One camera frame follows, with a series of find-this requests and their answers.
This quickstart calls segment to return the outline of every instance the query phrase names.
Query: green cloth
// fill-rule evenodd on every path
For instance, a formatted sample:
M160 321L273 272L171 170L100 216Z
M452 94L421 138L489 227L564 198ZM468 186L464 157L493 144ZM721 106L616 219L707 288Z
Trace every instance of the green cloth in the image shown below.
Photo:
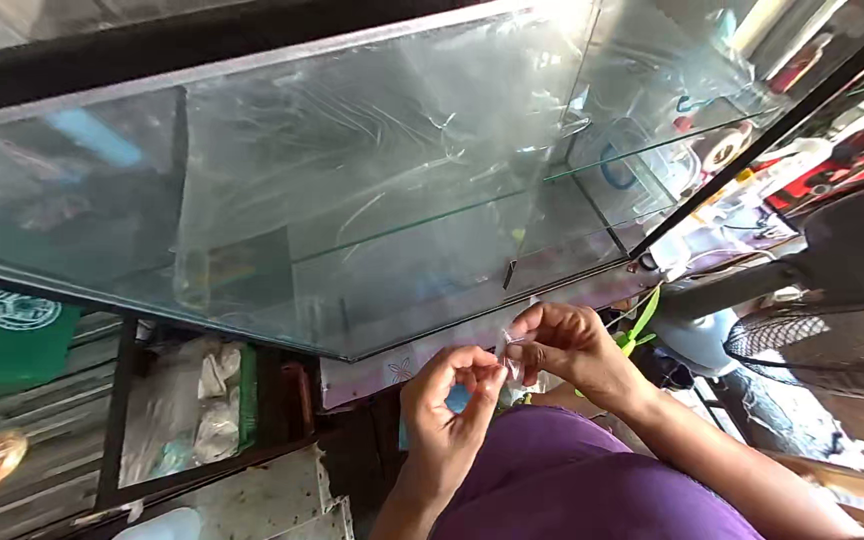
M72 305L0 290L0 396L63 374L79 316Z

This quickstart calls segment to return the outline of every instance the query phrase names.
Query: glass display case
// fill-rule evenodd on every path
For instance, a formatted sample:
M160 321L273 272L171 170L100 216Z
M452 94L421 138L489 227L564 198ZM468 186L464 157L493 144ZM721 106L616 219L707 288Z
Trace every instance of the glass display case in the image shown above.
M349 362L629 263L864 70L860 0L135 4L0 42L0 280Z

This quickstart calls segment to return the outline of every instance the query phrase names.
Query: black metal frame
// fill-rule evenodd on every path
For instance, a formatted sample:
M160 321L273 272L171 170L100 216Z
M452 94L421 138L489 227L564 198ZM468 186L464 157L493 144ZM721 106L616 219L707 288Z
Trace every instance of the black metal frame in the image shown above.
M386 0L367 0L364 3L349 3L341 0L308 0L290 6L273 6L272 2L267 0L254 0L245 4L215 7L118 29L30 43L0 51L0 110L31 100L96 89L176 69L193 68L202 63L238 58L290 44L336 36L479 3L482 2L479 0L414 0L395 3ZM626 256L512 295L498 305L389 343L367 354L353 358L337 356L337 360L345 362L365 360L409 341L495 313L533 295L543 294L581 281L588 276L630 264L643 255L662 235L681 223L703 202L725 187L759 154L794 130L814 111L843 92L849 84L863 74L864 45L806 95L798 105L781 117L772 128L766 129L744 152L674 210L655 230L628 251ZM618 242L618 245L624 249L621 242ZM14 283L7 278L0 277L0 288L60 302L71 302L95 310L170 321L170 324L198 328L194 323L176 321L168 316L122 307L105 301L86 300L36 285ZM273 347L330 357L327 352L323 353L299 344L272 342L229 330L223 333Z
M483 0L251 0L0 50L0 109L417 19Z

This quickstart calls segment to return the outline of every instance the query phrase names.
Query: small plastic bag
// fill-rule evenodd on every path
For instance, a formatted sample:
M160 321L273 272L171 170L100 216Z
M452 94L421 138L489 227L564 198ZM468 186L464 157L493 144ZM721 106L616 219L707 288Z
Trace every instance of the small plastic bag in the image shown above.
M525 369L522 362L511 359L506 353L505 348L513 343L525 343L529 341L527 337L512 337L508 327L504 327L498 331L498 341L495 343L495 357L498 362L509 369L509 374L506 376L506 384L514 382L520 387L522 380L525 378Z

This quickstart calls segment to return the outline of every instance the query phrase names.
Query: purple shirt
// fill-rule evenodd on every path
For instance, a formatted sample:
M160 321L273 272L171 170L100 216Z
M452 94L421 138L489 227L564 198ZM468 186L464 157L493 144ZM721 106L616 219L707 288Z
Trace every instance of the purple shirt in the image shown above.
M590 420L522 405L492 422L431 538L762 536L705 486L633 453Z

